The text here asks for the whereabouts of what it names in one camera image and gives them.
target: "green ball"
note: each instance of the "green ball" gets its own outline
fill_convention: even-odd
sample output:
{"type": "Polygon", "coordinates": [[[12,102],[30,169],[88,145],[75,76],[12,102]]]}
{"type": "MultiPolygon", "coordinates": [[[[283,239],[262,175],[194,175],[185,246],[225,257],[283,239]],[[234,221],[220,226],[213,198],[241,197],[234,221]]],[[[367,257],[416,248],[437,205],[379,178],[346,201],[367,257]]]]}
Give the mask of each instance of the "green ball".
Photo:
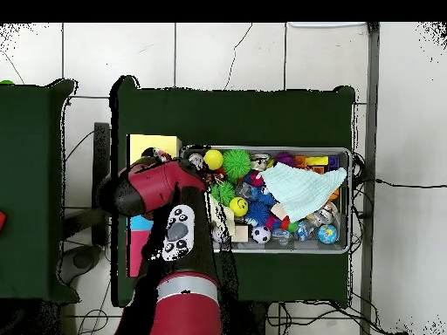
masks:
{"type": "Polygon", "coordinates": [[[223,154],[223,170],[231,182],[237,182],[251,170],[249,153],[243,149],[228,150],[223,154]]]}
{"type": "Polygon", "coordinates": [[[211,195],[225,207],[228,207],[231,199],[235,197],[234,188],[228,181],[214,185],[211,188],[211,195]]]}
{"type": "Polygon", "coordinates": [[[289,223],[289,226],[287,226],[287,231],[290,233],[294,233],[298,229],[298,223],[297,222],[291,222],[289,223]]]}

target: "toy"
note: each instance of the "toy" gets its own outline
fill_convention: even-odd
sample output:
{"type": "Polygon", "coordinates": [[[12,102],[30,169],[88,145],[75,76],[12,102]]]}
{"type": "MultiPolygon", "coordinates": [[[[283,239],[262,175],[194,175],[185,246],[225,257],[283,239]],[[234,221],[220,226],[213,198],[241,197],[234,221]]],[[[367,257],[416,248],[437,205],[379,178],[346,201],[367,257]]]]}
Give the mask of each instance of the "toy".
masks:
{"type": "Polygon", "coordinates": [[[228,242],[230,239],[230,234],[226,229],[222,230],[218,226],[215,226],[211,232],[213,240],[219,244],[228,242]]]}
{"type": "Polygon", "coordinates": [[[331,196],[329,196],[329,201],[334,201],[335,199],[337,199],[340,195],[340,189],[337,188],[332,194],[331,196]]]}
{"type": "Polygon", "coordinates": [[[319,224],[319,226],[328,225],[332,223],[333,220],[332,213],[324,208],[319,209],[316,212],[313,212],[313,215],[315,216],[315,221],[319,224]]]}
{"type": "Polygon", "coordinates": [[[256,169],[257,171],[265,171],[267,169],[267,163],[269,160],[269,154],[254,154],[251,156],[251,169],[256,169]]]}
{"type": "Polygon", "coordinates": [[[309,220],[303,220],[298,222],[298,229],[295,231],[295,236],[304,242],[312,237],[312,233],[315,229],[315,224],[309,220]]]}
{"type": "Polygon", "coordinates": [[[265,204],[262,202],[251,202],[244,221],[253,227],[264,226],[269,214],[269,208],[265,204]]]}
{"type": "Polygon", "coordinates": [[[6,221],[6,215],[3,212],[0,212],[0,231],[2,231],[5,221],[6,221]]]}
{"type": "Polygon", "coordinates": [[[267,243],[270,240],[271,236],[272,233],[268,228],[266,228],[266,226],[259,226],[253,228],[253,230],[251,231],[251,237],[258,244],[267,243]]]}
{"type": "Polygon", "coordinates": [[[236,186],[235,195],[240,196],[247,201],[256,201],[258,198],[258,190],[246,182],[239,182],[236,186]]]}
{"type": "Polygon", "coordinates": [[[312,171],[316,172],[317,174],[324,174],[325,168],[323,166],[314,166],[312,167],[312,171]]]}
{"type": "Polygon", "coordinates": [[[216,149],[210,149],[206,152],[203,160],[211,171],[220,168],[224,162],[222,154],[216,149]]]}
{"type": "Polygon", "coordinates": [[[335,171],[339,169],[340,163],[339,163],[339,157],[338,155],[329,155],[329,163],[327,166],[327,169],[329,171],[335,171]]]}
{"type": "Polygon", "coordinates": [[[244,176],[244,181],[255,188],[261,188],[265,186],[264,179],[259,171],[252,169],[246,176],[244,176]]]}
{"type": "Polygon", "coordinates": [[[243,149],[231,149],[223,154],[223,169],[231,182],[244,177],[251,170],[250,155],[243,149]]]}
{"type": "Polygon", "coordinates": [[[281,221],[281,229],[286,230],[289,227],[289,224],[290,224],[290,220],[289,220],[289,216],[287,216],[283,219],[283,221],[281,221]]]}
{"type": "Polygon", "coordinates": [[[241,182],[236,186],[236,196],[240,196],[247,201],[260,201],[263,204],[271,206],[275,204],[275,198],[266,187],[255,188],[246,182],[241,182]]]}
{"type": "Polygon", "coordinates": [[[276,203],[270,211],[277,217],[279,220],[284,220],[287,217],[286,212],[284,211],[283,206],[280,203],[276,203]]]}
{"type": "Polygon", "coordinates": [[[298,222],[290,222],[287,231],[293,234],[298,229],[298,222]]]}
{"type": "Polygon", "coordinates": [[[228,181],[220,182],[211,188],[211,195],[225,207],[228,207],[231,199],[235,197],[233,185],[228,181]]]}
{"type": "Polygon", "coordinates": [[[276,155],[276,162],[284,163],[289,167],[295,168],[295,159],[287,152],[279,152],[276,155]]]}
{"type": "Polygon", "coordinates": [[[244,198],[241,198],[240,196],[231,199],[229,207],[234,212],[234,215],[237,217],[242,217],[248,212],[248,203],[244,198]]]}
{"type": "Polygon", "coordinates": [[[304,168],[306,166],[306,157],[304,155],[295,155],[295,167],[304,168]]]}
{"type": "Polygon", "coordinates": [[[285,246],[289,243],[290,232],[288,232],[287,230],[282,230],[282,229],[274,229],[272,231],[272,239],[278,240],[280,245],[285,246]]]}
{"type": "Polygon", "coordinates": [[[196,166],[197,171],[200,171],[203,168],[203,157],[200,154],[195,153],[190,155],[188,161],[196,166]]]}
{"type": "Polygon", "coordinates": [[[323,225],[318,229],[317,236],[324,244],[334,244],[337,241],[338,232],[333,225],[323,225]]]}
{"type": "Polygon", "coordinates": [[[272,206],[276,203],[275,198],[266,186],[262,187],[260,190],[258,189],[258,199],[267,206],[272,206]]]}
{"type": "Polygon", "coordinates": [[[329,158],[324,157],[306,157],[306,166],[327,166],[329,163],[329,158]]]}
{"type": "Polygon", "coordinates": [[[248,226],[236,225],[235,234],[231,237],[233,243],[247,243],[248,242],[248,226]]]}
{"type": "Polygon", "coordinates": [[[265,226],[270,230],[279,229],[281,227],[281,220],[274,215],[269,215],[267,221],[265,221],[265,226]]]}

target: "light blue cloth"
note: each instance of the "light blue cloth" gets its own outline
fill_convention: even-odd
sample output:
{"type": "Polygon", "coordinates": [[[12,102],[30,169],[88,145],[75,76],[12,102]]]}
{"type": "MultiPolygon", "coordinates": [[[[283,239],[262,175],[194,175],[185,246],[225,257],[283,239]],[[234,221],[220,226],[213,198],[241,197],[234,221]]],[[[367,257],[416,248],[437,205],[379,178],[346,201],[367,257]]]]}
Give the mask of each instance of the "light blue cloth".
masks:
{"type": "Polygon", "coordinates": [[[317,174],[277,163],[260,173],[265,185],[281,203],[290,222],[298,221],[323,207],[346,178],[345,168],[317,174]]]}

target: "yellow block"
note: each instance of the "yellow block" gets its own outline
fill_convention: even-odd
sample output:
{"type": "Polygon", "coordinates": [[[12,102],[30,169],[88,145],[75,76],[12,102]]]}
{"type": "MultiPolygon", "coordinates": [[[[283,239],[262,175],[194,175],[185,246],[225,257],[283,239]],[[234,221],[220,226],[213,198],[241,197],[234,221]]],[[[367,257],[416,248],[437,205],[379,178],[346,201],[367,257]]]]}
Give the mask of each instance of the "yellow block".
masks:
{"type": "Polygon", "coordinates": [[[175,136],[160,136],[160,135],[130,135],[130,163],[141,158],[141,154],[148,147],[158,147],[163,152],[168,153],[171,157],[176,157],[182,142],[175,136]]]}
{"type": "Polygon", "coordinates": [[[306,166],[327,166],[329,157],[306,157],[306,166]]]}

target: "dark green table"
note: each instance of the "dark green table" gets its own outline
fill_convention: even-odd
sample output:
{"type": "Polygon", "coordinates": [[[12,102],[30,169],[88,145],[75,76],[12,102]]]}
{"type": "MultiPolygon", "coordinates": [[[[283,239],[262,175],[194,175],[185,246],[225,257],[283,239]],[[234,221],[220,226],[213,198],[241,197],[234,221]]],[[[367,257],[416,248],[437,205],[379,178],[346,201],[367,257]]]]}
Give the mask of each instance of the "dark green table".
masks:
{"type": "Polygon", "coordinates": [[[78,302],[57,278],[62,252],[61,113],[71,80],[0,85],[0,298],[78,302]]]}
{"type": "MultiPolygon", "coordinates": [[[[123,77],[111,91],[118,168],[126,166],[130,133],[177,136],[183,145],[351,149],[353,103],[354,90],[347,86],[332,92],[204,92],[139,89],[134,78],[123,77]]],[[[118,232],[117,279],[112,272],[120,305],[129,302],[133,291],[133,279],[126,277],[125,224],[123,217],[118,232]]],[[[242,300],[331,299],[347,306],[348,253],[235,253],[235,258],[242,300]]]]}

